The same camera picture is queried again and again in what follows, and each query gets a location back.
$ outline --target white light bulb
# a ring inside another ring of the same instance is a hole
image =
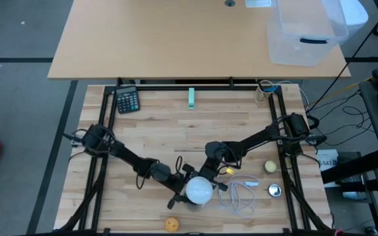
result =
[[[213,186],[201,176],[190,179],[185,191],[189,200],[195,204],[205,204],[213,197]]]

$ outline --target gray carpet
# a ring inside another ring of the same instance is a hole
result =
[[[349,42],[342,46],[345,56],[351,56],[362,39],[378,20],[373,1],[362,1],[369,12],[369,22]],[[71,0],[0,0],[0,57],[50,57],[59,42],[71,7]],[[378,56],[378,37],[371,36],[359,56]],[[2,64],[0,68],[0,235],[18,235],[26,232],[43,171],[49,158],[59,118],[68,92],[68,81],[50,81],[47,72],[50,64]],[[349,66],[352,79],[339,81],[333,90],[357,83],[371,75],[378,63],[356,63]],[[68,119],[67,131],[73,131],[82,108],[88,82],[79,82]],[[302,88],[310,101],[317,99],[331,83],[327,81],[303,81]],[[356,89],[334,99],[345,97]],[[345,106],[365,111],[359,96]],[[318,118],[333,106],[313,111]],[[321,125],[323,133],[352,123],[359,117],[351,117],[338,108],[328,115]],[[342,142],[360,130],[350,127],[336,132],[328,143]],[[337,148],[339,151],[361,151],[363,154],[378,149],[374,133],[366,132]],[[38,231],[50,231],[64,183],[70,147],[63,141]],[[343,229],[358,226],[371,219],[369,210],[341,197],[338,189],[327,190],[335,226]],[[363,226],[350,232],[362,232]]]

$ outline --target orange ball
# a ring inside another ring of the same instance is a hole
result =
[[[167,232],[176,232],[179,229],[179,220],[176,217],[168,217],[164,221],[164,229]]]

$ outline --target wooden tabletop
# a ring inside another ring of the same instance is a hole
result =
[[[78,128],[88,128],[90,124],[97,123],[103,90],[103,86],[88,88]],[[184,163],[199,170],[206,158],[204,146],[207,142],[242,140],[271,123],[268,103],[257,105],[252,91],[196,91],[196,108],[191,111],[187,110],[187,91],[138,93],[141,110],[125,115],[116,113],[114,133],[137,155],[159,159],[172,167],[173,172],[179,155],[183,157]],[[288,113],[305,115],[297,85],[284,85],[283,94]],[[315,157],[311,147],[305,146],[303,149],[306,154]],[[80,151],[83,149],[75,148],[73,154]],[[82,201],[90,159],[87,154],[81,154],[71,160],[54,228],[65,224]],[[278,164],[276,173],[264,172],[263,164],[267,160]],[[306,200],[330,226],[331,215],[318,165],[301,156],[298,157],[298,163]],[[274,142],[250,151],[243,158],[242,168],[236,174],[250,174],[261,180],[260,186],[253,188],[257,198],[255,214],[250,216],[249,211],[243,211],[248,219],[219,208],[217,190],[214,191],[213,199],[200,212],[190,212],[182,203],[177,203],[169,210],[167,203],[173,196],[172,191],[152,179],[145,181],[144,187],[138,190],[132,168],[122,160],[111,157],[98,230],[109,227],[114,232],[164,232],[164,220],[169,216],[178,218],[181,233],[282,232],[283,227],[291,228],[285,192],[275,199],[266,190],[270,184],[283,187]],[[228,179],[229,176],[224,176],[218,180]],[[245,190],[241,189],[240,195],[246,201],[251,199]],[[296,200],[294,202],[297,221],[302,227],[299,206]],[[89,214],[88,226],[91,217],[92,214]]]
[[[315,67],[273,64],[269,8],[224,0],[77,0],[51,79],[332,79],[345,65],[336,46]],[[343,77],[350,77],[349,70]]]

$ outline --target green object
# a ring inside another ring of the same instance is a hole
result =
[[[195,88],[189,88],[188,109],[195,109]]]

